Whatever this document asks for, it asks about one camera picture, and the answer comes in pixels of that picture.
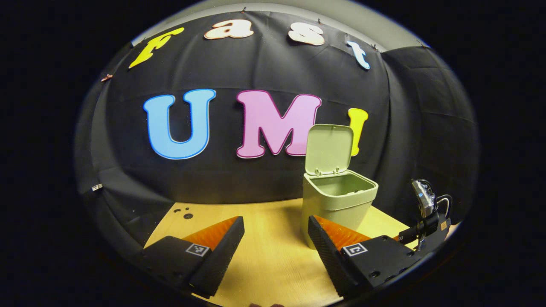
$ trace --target black fabric curtain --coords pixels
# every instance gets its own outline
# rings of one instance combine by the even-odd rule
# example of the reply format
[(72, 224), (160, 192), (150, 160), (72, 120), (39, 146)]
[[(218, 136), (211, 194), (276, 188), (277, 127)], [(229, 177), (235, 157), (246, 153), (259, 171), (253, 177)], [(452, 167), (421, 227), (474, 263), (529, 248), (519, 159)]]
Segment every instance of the black fabric curtain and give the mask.
[[(207, 40), (212, 25), (231, 19), (251, 21), (246, 38)], [(290, 24), (319, 26), (325, 43), (292, 41)], [(128, 69), (152, 38), (126, 46), (102, 71), (87, 96), (76, 134), (75, 163), (80, 193), (102, 183), (101, 206), (109, 223), (103, 232), (113, 246), (127, 235), (144, 245), (173, 202), (255, 203), (299, 198), (305, 156), (266, 148), (259, 158), (242, 159), (244, 109), (236, 95), (244, 90), (268, 91), (284, 115), (299, 94), (318, 96), (322, 105), (315, 123), (349, 125), (349, 108), (369, 114), (359, 142), (360, 152), (349, 169), (379, 183), (373, 205), (413, 224), (417, 199), (410, 178), (425, 178), (437, 194), (455, 199), (452, 217), (468, 210), (476, 180), (477, 125), (472, 108), (453, 72), (430, 49), (410, 47), (380, 53), (361, 40), (317, 21), (298, 16), (248, 11), (202, 17), (184, 27), (153, 56)], [(347, 41), (366, 53), (369, 70), (357, 64)], [(206, 149), (185, 160), (169, 160), (150, 144), (143, 104), (158, 95), (173, 95), (169, 124), (173, 139), (191, 135), (189, 105), (182, 96), (211, 88), (210, 139)], [(289, 136), (285, 148), (291, 141)], [(92, 214), (104, 225), (105, 214)]]

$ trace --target cable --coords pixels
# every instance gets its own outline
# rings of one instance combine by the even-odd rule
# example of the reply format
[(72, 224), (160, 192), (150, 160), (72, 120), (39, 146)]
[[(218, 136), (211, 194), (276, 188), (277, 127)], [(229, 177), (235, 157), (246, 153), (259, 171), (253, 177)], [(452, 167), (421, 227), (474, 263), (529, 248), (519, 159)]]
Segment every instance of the cable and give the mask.
[(444, 201), (444, 200), (447, 200), (447, 207), (446, 207), (446, 218), (447, 218), (448, 215), (449, 215), (450, 204), (453, 203), (453, 197), (451, 197), (451, 195), (449, 195), (449, 194), (444, 194), (444, 195), (440, 195), (440, 196), (435, 198), (436, 204), (438, 204), (438, 203), (440, 203), (441, 201)]

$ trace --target blue letter u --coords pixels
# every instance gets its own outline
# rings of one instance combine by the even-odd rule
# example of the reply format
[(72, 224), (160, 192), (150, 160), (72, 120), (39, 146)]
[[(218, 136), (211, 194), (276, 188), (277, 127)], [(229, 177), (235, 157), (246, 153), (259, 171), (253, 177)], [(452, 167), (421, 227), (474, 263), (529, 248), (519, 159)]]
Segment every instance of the blue letter u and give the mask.
[(192, 135), (183, 142), (173, 140), (169, 128), (169, 107), (174, 104), (173, 95), (160, 95), (148, 99), (144, 110), (148, 113), (148, 134), (153, 150), (160, 156), (172, 159), (188, 159), (200, 154), (209, 143), (209, 101), (216, 91), (204, 88), (184, 94), (189, 103)]

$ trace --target yellow letter i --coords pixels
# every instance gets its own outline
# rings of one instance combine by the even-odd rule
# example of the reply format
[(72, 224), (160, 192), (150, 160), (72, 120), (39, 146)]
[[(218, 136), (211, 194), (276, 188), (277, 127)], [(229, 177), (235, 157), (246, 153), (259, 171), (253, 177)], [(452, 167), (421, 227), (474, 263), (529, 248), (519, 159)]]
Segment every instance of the yellow letter i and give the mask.
[(357, 108), (350, 108), (347, 114), (351, 118), (349, 126), (353, 128), (353, 148), (351, 149), (351, 156), (358, 155), (358, 142), (360, 141), (360, 135), (362, 134), (362, 127), (364, 122), (368, 119), (368, 113), (364, 110)]

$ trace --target yellow letter f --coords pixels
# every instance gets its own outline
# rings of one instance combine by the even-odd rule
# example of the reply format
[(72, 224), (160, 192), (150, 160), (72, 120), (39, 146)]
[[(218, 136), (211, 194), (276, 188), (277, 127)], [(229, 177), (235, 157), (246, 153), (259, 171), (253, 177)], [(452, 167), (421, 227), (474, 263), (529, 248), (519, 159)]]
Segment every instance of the yellow letter f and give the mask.
[(164, 44), (167, 43), (167, 41), (169, 40), (169, 38), (172, 36), (172, 35), (177, 35), (179, 33), (181, 33), (182, 31), (184, 31), (184, 28), (178, 28), (176, 30), (173, 30), (171, 32), (168, 32), (168, 33), (165, 33), (165, 34), (162, 34), (156, 38), (153, 38), (151, 39), (148, 44), (146, 45), (146, 47), (144, 47), (144, 50), (138, 55), (138, 57), (136, 57), (136, 59), (133, 61), (133, 63), (131, 63), (131, 65), (129, 65), (129, 68), (132, 68), (146, 60), (148, 60), (149, 58), (152, 57), (152, 50), (157, 50), (161, 47), (163, 47)]

